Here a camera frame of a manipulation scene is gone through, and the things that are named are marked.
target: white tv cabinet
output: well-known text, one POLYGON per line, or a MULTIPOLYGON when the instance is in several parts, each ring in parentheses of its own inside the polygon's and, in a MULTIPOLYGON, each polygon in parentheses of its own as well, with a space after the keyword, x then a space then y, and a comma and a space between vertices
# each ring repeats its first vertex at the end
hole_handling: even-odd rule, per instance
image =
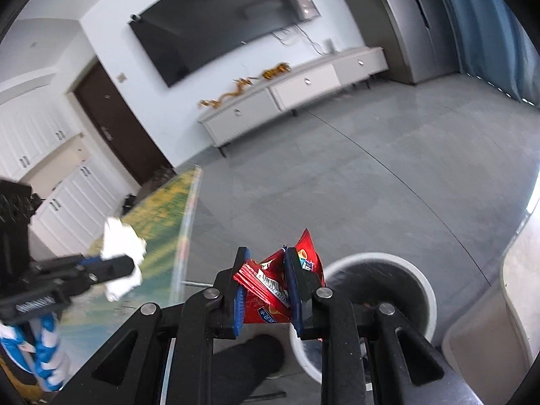
POLYGON ((225 156, 223 146, 273 118, 347 85, 388 70, 381 47, 350 48, 294 67, 289 73, 247 88, 245 94, 199 118, 225 156))

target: golden dragon figurine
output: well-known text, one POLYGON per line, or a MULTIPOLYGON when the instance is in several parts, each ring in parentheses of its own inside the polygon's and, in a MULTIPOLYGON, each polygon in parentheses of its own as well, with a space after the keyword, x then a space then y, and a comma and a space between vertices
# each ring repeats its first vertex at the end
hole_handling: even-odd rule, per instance
POLYGON ((287 64, 286 62, 282 62, 276 65, 273 69, 264 70, 258 78, 249 77, 247 79, 243 79, 243 78, 235 79, 234 83, 236 83, 236 86, 237 86, 235 91, 222 94, 217 100, 201 100, 199 101, 198 106, 199 108, 203 106, 211 106, 212 108, 217 109, 223 104, 223 101, 225 98, 241 96, 244 93, 244 88, 246 86, 253 85, 252 80, 258 80, 258 79, 271 80, 275 78, 276 76, 279 76, 280 74, 283 74, 283 73, 288 73, 289 71, 291 71, 291 66, 287 64))

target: metal screw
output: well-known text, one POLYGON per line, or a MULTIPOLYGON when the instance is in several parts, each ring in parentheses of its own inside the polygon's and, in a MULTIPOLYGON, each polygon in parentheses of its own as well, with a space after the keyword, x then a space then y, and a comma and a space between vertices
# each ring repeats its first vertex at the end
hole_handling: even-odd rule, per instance
POLYGON ((143 304, 140 308, 142 315, 153 315, 158 310, 154 303, 143 304))
POLYGON ((332 296, 333 292, 330 288, 319 288, 317 289, 317 295, 322 299, 329 299, 332 296))
POLYGON ((379 305, 379 310, 384 315, 392 315, 396 312, 396 308, 393 307, 390 303, 382 303, 379 305))
POLYGON ((208 288, 204 290, 204 298, 209 300, 215 300, 219 297, 220 291, 218 288, 208 288))

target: tile floor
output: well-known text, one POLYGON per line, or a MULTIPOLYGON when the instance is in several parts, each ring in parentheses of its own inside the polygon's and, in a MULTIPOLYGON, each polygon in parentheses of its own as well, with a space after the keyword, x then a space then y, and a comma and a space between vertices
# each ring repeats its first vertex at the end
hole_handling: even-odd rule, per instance
POLYGON ((437 297, 438 345, 498 278, 539 131, 538 109, 463 75, 378 81, 280 117, 226 159, 211 148, 187 163, 203 179, 186 279, 212 282, 238 246, 262 259, 308 227, 323 264, 381 251, 417 266, 437 297))

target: television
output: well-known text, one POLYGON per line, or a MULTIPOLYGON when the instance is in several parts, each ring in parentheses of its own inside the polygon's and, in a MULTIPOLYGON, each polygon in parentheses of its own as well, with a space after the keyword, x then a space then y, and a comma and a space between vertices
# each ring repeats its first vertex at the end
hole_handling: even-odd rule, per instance
POLYGON ((319 16, 311 0, 160 0, 130 27, 171 87, 261 36, 319 16))

